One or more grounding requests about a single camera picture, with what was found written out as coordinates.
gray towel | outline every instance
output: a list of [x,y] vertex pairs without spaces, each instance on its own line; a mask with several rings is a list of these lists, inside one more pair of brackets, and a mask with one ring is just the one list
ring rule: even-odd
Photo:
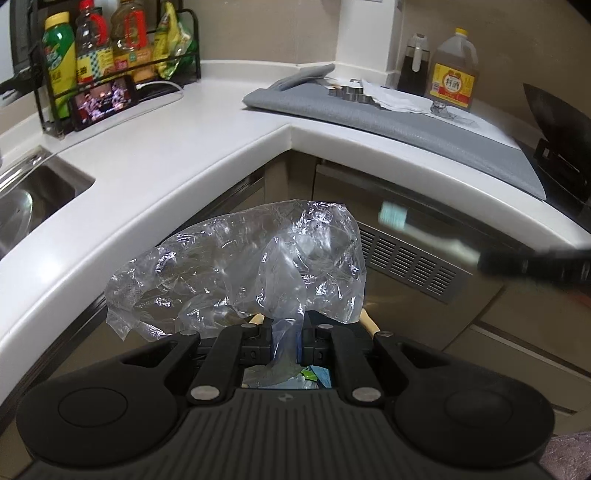
[[540,180],[521,150],[420,113],[391,112],[332,97],[322,85],[309,82],[323,77],[333,67],[306,69],[268,89],[249,93],[243,101],[252,108],[313,118],[405,142],[546,199]]

sink basin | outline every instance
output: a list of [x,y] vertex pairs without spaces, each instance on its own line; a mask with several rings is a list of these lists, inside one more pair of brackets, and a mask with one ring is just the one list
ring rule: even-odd
[[[0,196],[0,260],[23,238],[68,202],[87,190],[94,179],[44,148],[37,148],[11,169],[22,180]],[[19,166],[39,164],[27,174]]]

metal vent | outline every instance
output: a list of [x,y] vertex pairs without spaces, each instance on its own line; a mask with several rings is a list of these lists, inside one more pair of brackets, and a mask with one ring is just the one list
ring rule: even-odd
[[406,277],[410,267],[413,266],[414,259],[417,256],[412,253],[410,250],[407,250],[404,247],[400,247],[398,252],[396,253],[396,257],[392,261],[392,266],[390,267],[390,273],[394,275],[398,275],[399,277]]
[[367,266],[449,303],[471,273],[392,235],[359,223],[361,248]]
[[369,251],[371,250],[371,246],[374,242],[375,235],[369,232],[365,232],[363,230],[359,230],[361,234],[361,250],[363,251],[363,258],[365,261],[368,259]]

black plastic base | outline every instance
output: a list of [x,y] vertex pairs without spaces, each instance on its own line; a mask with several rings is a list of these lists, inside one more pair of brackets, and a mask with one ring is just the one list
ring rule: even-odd
[[311,312],[301,364],[333,389],[242,389],[271,360],[271,325],[177,333],[33,388],[21,478],[550,478],[536,462],[554,416],[531,387]]

white countertop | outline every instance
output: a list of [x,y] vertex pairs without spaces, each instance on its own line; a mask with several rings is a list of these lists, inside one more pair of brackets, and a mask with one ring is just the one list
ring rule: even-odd
[[[60,154],[95,183],[0,262],[0,402],[118,267],[289,149],[427,195],[535,249],[591,246],[591,235],[550,205],[453,160],[337,125],[244,108],[247,93],[294,69],[211,62],[182,100]],[[229,79],[245,71],[249,81]],[[62,142],[41,135],[31,118],[0,137],[0,150],[7,163],[39,144],[61,151],[149,107]]]

